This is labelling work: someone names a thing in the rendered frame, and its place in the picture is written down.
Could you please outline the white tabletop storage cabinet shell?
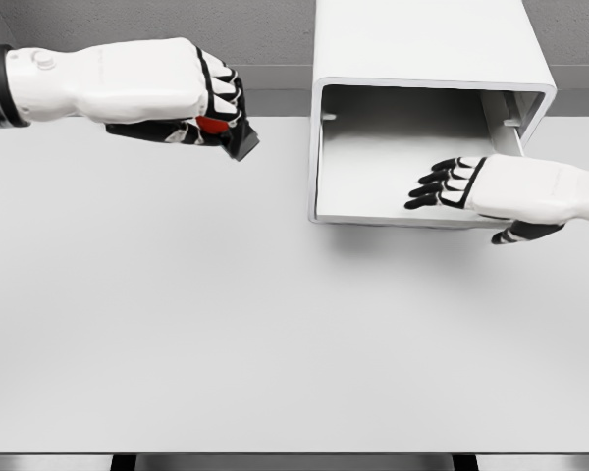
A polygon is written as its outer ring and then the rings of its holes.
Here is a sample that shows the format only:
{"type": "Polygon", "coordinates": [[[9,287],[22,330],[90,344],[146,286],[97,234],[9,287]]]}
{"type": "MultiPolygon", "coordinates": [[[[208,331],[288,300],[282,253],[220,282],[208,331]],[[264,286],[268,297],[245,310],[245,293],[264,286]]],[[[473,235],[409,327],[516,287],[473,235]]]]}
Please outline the white tabletop storage cabinet shell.
{"type": "Polygon", "coordinates": [[[440,161],[521,155],[557,92],[522,0],[317,0],[310,220],[502,228],[404,205],[440,161]]]}

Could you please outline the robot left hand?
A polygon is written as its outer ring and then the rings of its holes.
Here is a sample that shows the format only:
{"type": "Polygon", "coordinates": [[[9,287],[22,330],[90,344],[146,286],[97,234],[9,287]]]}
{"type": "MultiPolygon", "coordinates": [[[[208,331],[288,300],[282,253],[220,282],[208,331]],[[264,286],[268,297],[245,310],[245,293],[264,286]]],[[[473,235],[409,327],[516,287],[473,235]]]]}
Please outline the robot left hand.
{"type": "Polygon", "coordinates": [[[97,66],[75,86],[79,115],[112,134],[206,145],[196,118],[234,123],[245,110],[240,75],[186,38],[92,46],[76,54],[97,66]]]}

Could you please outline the black load switch red knob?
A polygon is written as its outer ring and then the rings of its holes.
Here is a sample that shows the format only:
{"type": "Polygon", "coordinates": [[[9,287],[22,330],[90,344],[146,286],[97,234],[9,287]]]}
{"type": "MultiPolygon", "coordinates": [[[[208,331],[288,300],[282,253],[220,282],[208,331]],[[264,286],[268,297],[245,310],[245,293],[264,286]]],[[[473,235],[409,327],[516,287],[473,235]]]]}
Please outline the black load switch red knob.
{"type": "Polygon", "coordinates": [[[246,116],[234,123],[207,117],[197,117],[196,122],[206,145],[222,147],[236,161],[244,159],[259,143],[246,116]]]}

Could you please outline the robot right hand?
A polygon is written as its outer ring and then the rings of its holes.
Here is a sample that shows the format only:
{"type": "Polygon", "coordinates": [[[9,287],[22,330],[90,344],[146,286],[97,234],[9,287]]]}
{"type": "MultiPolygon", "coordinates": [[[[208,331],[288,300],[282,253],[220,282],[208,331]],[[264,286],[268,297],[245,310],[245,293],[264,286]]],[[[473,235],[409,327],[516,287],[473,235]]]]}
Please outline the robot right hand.
{"type": "Polygon", "coordinates": [[[458,157],[431,167],[408,194],[404,208],[446,206],[508,221],[494,245],[552,235],[574,218],[573,184],[567,165],[493,154],[458,157]]]}

